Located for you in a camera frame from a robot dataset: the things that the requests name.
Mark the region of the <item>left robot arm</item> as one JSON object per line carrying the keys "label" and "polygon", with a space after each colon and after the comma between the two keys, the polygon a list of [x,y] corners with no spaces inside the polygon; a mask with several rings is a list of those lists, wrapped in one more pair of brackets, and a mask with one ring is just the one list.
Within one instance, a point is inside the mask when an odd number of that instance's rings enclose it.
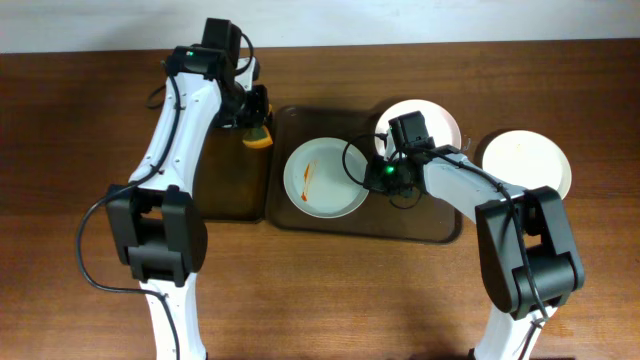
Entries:
{"label": "left robot arm", "polygon": [[196,280],[208,244],[193,199],[207,133],[239,128],[267,134],[260,66],[241,57],[249,41],[229,20],[207,19],[200,42],[167,57],[165,99],[143,160],[127,184],[107,192],[106,212],[120,262],[149,305],[159,359],[204,359]]}

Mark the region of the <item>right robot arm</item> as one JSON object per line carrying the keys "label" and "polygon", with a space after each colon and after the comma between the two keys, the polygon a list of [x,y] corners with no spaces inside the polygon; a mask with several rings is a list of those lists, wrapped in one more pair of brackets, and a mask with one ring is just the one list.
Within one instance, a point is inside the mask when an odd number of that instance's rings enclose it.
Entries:
{"label": "right robot arm", "polygon": [[489,320],[471,359],[527,359],[550,317],[585,283],[585,270],[560,194],[526,189],[436,146],[424,116],[390,120],[384,155],[368,165],[364,188],[386,196],[411,190],[451,205],[476,226]]}

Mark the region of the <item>white pink plate top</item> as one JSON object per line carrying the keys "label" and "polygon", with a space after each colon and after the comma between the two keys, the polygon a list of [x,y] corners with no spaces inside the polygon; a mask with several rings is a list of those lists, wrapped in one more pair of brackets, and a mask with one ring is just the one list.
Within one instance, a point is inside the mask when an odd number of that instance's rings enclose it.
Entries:
{"label": "white pink plate top", "polygon": [[423,115],[427,131],[437,147],[451,145],[458,150],[462,148],[461,133],[453,116],[440,105],[427,100],[411,99],[392,105],[377,121],[375,133],[386,133],[391,119],[415,111]]}

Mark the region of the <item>grey white plate bottom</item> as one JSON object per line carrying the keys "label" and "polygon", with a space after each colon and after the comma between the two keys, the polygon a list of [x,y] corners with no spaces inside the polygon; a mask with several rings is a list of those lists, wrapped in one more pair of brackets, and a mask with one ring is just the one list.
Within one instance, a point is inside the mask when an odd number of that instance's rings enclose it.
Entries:
{"label": "grey white plate bottom", "polygon": [[303,213],[333,219],[359,208],[369,195],[364,181],[368,161],[359,149],[338,138],[316,138],[298,146],[283,171],[289,200]]}

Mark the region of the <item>orange green sponge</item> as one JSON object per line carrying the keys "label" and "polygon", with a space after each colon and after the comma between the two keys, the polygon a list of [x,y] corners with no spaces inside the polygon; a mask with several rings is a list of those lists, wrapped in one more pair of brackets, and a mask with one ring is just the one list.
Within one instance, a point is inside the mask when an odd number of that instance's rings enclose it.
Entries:
{"label": "orange green sponge", "polygon": [[242,137],[242,143],[250,149],[264,149],[273,145],[271,125],[273,121],[272,105],[252,112]]}

